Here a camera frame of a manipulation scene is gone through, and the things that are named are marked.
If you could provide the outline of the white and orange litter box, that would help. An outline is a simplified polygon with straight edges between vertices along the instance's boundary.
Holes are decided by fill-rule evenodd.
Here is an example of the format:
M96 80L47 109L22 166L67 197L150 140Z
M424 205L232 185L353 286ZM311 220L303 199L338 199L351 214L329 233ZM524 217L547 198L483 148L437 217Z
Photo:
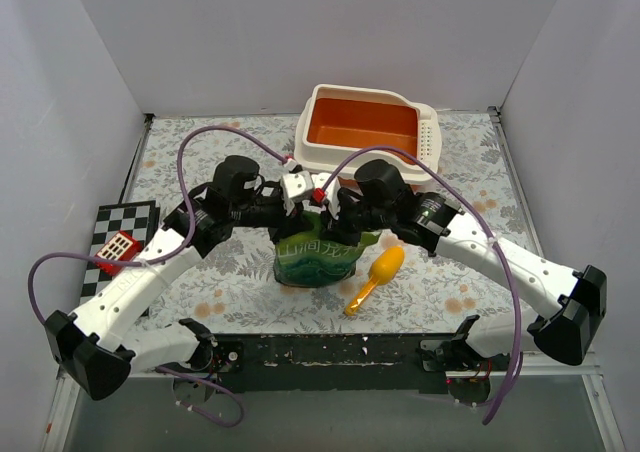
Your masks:
M388 90L315 86L296 126L294 159L313 173L331 173L370 146L398 148L436 171L442 151L436 110Z

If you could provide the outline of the yellow plastic litter scoop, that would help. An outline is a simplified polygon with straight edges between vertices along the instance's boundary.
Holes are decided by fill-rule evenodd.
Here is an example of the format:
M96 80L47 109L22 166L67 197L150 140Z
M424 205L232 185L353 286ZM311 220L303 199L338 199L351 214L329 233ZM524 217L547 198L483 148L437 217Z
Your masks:
M394 246L385 250L371 265L368 272L368 280L361 287L357 295L345 307L347 316L354 316L367 300L375 288L391 282L405 260L404 249Z

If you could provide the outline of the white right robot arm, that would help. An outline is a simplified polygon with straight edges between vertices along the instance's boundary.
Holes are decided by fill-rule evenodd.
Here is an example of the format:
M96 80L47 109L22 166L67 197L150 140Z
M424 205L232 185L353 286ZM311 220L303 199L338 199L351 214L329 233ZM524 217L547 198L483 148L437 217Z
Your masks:
M338 238L388 229L399 239L458 262L510 290L513 312L472 316L432 357L475 369L499 355L531 347L569 366L580 365L606 314L607 277L595 266L559 265L501 239L470 206L435 192L416 193L397 168L375 159L355 173L357 193L322 173L312 198L326 207L327 230Z

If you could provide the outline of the black white checkerboard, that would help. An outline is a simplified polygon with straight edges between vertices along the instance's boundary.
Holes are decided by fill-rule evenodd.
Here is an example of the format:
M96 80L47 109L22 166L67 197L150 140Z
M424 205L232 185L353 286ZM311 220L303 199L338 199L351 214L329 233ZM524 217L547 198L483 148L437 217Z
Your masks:
M159 211L155 200L100 206L89 255L108 260L133 260L157 230ZM100 295L120 270L114 265L89 262L80 303Z

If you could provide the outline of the floral patterned table mat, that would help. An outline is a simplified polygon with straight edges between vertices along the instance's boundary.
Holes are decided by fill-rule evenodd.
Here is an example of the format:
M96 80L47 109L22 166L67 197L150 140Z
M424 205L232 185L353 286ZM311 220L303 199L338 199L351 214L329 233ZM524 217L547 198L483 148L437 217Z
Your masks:
M152 121L131 192L155 200L163 212L181 196L177 173L195 186L209 180L230 154L258 162L267 179L281 172L272 152L290 153L297 117L173 117ZM486 113L443 112L439 174L480 212L499 236L535 250L501 141ZM274 252L264 230L238 228L156 300L137 326L152 330L192 317L220 333L451 332L470 315L512 309L510 293L454 261L405 247L395 279L376 289L354 315L346 304L365 283L371 263L397 244L383 233L368 247L355 274L320 289L288 287L274 278Z

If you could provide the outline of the green cat litter bag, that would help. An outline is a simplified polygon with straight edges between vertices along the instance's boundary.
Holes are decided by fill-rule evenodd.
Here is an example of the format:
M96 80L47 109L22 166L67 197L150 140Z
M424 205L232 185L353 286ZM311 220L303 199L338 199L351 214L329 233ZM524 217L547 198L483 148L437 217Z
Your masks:
M321 217L305 212L311 229L274 245L275 280L285 286L322 288L352 277L364 251L378 243L380 233L363 232L355 246L321 239Z

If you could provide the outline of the red white toy block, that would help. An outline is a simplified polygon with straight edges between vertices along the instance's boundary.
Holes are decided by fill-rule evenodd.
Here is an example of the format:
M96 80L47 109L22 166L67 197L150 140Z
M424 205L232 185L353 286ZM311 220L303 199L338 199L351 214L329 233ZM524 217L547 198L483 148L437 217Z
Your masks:
M114 277L122 269L122 266L114 265L114 262L129 262L141 250L142 245L139 241L128 233L120 230L95 254L96 258L107 260L107 262L98 262L97 266L110 277Z

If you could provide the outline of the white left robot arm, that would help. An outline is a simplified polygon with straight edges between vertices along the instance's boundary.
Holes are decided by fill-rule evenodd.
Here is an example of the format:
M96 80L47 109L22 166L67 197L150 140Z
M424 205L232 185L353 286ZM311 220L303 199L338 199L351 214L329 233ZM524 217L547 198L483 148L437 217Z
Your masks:
M55 361L94 400L113 394L135 371L181 363L200 372L214 359L214 336L193 319L134 333L131 328L171 284L228 240L234 228L265 228L278 243L310 229L302 203L314 189L312 176L290 165L263 193L258 164L232 155L211 181L192 189L137 256L91 300L45 321Z

